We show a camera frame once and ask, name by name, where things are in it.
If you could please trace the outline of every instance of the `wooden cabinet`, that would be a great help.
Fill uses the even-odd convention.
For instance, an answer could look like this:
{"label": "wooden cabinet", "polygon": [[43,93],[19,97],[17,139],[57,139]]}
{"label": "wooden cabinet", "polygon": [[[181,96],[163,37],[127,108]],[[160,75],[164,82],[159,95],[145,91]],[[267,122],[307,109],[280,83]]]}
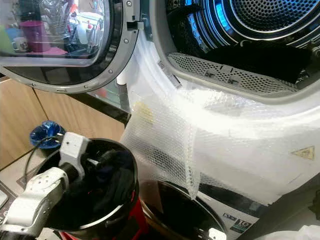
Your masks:
{"label": "wooden cabinet", "polygon": [[125,130],[123,123],[65,94],[35,90],[49,120],[66,131],[88,138],[119,141]]}
{"label": "wooden cabinet", "polygon": [[45,120],[31,87],[12,79],[0,82],[0,169],[32,149],[29,134]]}

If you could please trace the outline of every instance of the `blue light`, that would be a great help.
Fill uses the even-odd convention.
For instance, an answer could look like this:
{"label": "blue light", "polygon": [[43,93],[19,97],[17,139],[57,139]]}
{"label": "blue light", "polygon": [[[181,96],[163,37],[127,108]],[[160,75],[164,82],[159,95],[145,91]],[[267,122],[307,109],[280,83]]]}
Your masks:
{"label": "blue light", "polygon": [[226,31],[229,31],[231,29],[229,23],[227,22],[227,19],[226,19],[226,16],[224,14],[224,11],[222,9],[222,5],[221,3],[218,3],[216,6],[215,6],[215,9],[216,9],[216,13],[218,15],[218,18],[219,18],[219,21],[222,25],[222,27],[226,30]]}

